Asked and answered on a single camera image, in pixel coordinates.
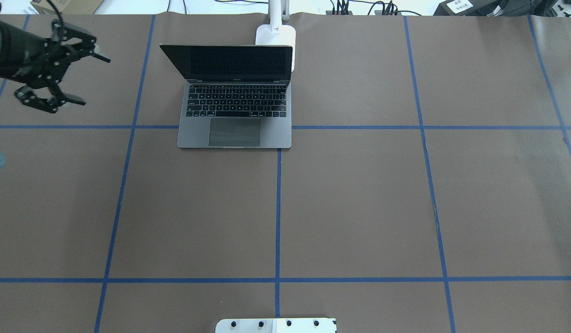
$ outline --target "black screen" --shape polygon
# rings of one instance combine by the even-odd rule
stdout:
[[[291,78],[291,46],[160,45],[188,80],[268,81]]]

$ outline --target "white bracket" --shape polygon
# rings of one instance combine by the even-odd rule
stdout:
[[[293,48],[291,71],[295,66],[295,29],[291,25],[283,25],[283,13],[289,19],[289,0],[269,0],[270,25],[260,25],[256,29],[256,45],[288,45]]]
[[[334,318],[257,318],[220,320],[215,333],[337,333]]]

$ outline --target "trackpad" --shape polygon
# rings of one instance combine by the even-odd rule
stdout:
[[[260,146],[260,119],[212,118],[209,145],[220,147]]]

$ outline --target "laptop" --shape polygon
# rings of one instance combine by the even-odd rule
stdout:
[[[180,148],[291,147],[291,46],[160,48],[186,79]]]

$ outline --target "keyboard key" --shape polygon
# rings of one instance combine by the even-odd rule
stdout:
[[[250,112],[243,111],[217,111],[215,112],[216,117],[248,117]]]

